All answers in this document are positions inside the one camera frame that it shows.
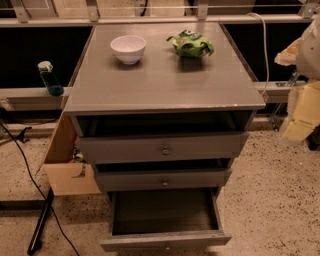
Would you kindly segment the grey bottom drawer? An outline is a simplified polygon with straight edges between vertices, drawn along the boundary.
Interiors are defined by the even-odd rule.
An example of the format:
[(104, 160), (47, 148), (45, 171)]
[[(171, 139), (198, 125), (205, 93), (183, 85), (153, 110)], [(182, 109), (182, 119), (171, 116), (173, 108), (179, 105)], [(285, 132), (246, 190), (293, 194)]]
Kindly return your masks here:
[(107, 252), (224, 246), (216, 188), (122, 191), (110, 194)]

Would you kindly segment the grey drawer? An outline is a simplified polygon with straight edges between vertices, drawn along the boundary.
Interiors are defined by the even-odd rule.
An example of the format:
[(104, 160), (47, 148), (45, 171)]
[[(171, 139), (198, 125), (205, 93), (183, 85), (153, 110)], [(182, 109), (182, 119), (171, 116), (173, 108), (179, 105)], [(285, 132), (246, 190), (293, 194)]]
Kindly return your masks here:
[(122, 191), (110, 194), (107, 252), (224, 246), (216, 188)]
[(96, 173), (95, 180), (105, 192), (204, 188), (224, 186), (231, 173), (231, 169)]
[(247, 132), (80, 138), (92, 164), (181, 161), (237, 157)]

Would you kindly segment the grey top drawer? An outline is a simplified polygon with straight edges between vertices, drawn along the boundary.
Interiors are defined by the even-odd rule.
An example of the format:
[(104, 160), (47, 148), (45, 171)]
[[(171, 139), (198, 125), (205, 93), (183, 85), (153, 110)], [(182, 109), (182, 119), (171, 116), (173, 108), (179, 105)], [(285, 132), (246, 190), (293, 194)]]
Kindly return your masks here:
[(181, 161), (237, 157), (247, 132), (80, 138), (92, 164)]

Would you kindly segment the grey wooden drawer cabinet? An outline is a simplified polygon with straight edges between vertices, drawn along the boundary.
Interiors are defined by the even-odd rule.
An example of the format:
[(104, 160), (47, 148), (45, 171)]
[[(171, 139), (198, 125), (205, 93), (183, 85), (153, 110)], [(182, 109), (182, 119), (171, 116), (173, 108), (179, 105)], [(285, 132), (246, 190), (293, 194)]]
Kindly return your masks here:
[[(217, 23), (190, 23), (209, 38), (212, 56), (186, 59), (166, 39), (180, 23), (99, 25), (64, 109), (80, 138), (247, 132), (265, 103)], [(133, 65), (112, 52), (113, 39), (146, 41)], [(92, 164), (96, 173), (231, 169), (231, 158)]]

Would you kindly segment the grey middle drawer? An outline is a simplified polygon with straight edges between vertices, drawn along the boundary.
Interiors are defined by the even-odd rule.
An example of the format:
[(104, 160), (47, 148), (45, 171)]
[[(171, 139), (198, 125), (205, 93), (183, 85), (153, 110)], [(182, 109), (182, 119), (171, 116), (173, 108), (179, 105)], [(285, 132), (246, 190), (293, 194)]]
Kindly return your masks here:
[(95, 180), (105, 192), (204, 188), (224, 186), (231, 173), (231, 169), (96, 173)]

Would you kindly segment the diagonal metal strut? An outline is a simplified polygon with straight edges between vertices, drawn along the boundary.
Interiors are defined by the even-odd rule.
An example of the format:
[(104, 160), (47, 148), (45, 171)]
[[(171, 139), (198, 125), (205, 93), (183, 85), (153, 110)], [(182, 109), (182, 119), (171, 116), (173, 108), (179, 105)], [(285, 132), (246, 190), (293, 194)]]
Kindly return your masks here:
[[(290, 92), (290, 89), (297, 83), (298, 78), (299, 74), (296, 70), (294, 70), (287, 82), (277, 83), (277, 86), (280, 88), (284, 88), (287, 92)], [(281, 114), (281, 111), (284, 109), (286, 104), (287, 99), (282, 99), (279, 103), (276, 104), (269, 117), (269, 122), (272, 125), (274, 131), (278, 131), (280, 129), (281, 121), (279, 119), (279, 115)]]

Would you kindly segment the green crumpled chip bag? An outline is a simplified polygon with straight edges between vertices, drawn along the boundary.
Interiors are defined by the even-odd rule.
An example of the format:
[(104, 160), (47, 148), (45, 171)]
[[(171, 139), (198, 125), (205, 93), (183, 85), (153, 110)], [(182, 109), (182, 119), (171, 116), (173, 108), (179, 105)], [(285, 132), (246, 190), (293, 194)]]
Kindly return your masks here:
[(173, 45), (180, 57), (201, 58), (214, 53), (211, 41), (191, 30), (183, 30), (178, 35), (168, 37), (166, 41)]

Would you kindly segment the white ceramic bowl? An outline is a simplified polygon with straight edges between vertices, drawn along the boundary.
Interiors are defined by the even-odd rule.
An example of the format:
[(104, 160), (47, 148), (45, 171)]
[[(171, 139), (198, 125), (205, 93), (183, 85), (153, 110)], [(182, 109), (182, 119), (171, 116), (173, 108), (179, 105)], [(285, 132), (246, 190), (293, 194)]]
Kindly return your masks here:
[(144, 55), (146, 41), (139, 36), (125, 35), (110, 43), (113, 55), (126, 65), (136, 64)]

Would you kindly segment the blue water bottle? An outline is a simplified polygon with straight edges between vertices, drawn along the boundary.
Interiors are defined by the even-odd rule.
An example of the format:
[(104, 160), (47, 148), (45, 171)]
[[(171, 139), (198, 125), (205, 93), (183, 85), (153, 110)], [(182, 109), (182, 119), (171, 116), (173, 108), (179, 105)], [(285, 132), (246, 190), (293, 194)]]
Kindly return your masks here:
[(41, 61), (38, 64), (38, 70), (49, 94), (51, 96), (61, 96), (64, 93), (64, 88), (53, 71), (53, 65), (49, 61)]

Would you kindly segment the open cardboard box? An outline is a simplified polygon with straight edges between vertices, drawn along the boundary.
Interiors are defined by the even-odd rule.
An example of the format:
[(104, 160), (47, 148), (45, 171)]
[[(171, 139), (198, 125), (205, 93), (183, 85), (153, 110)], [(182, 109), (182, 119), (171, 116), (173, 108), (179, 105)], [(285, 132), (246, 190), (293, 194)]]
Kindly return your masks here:
[(62, 114), (42, 164), (55, 196), (100, 193), (92, 167), (77, 162), (73, 157), (76, 141), (77, 134), (71, 119)]

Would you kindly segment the black flat bar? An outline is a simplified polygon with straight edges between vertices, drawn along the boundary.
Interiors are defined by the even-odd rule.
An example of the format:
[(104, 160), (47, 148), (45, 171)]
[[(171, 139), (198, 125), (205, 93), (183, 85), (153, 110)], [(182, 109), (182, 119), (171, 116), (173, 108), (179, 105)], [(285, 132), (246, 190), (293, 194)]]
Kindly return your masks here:
[(53, 190), (49, 189), (49, 192), (48, 192), (48, 195), (44, 201), (42, 211), (41, 211), (40, 217), (38, 219), (36, 228), (34, 230), (32, 239), (31, 239), (29, 247), (27, 249), (28, 256), (33, 256), (42, 247), (41, 236), (42, 236), (42, 232), (44, 230), (47, 218), (48, 218), (49, 213), (51, 211), (51, 206), (52, 206), (53, 200), (54, 200)]

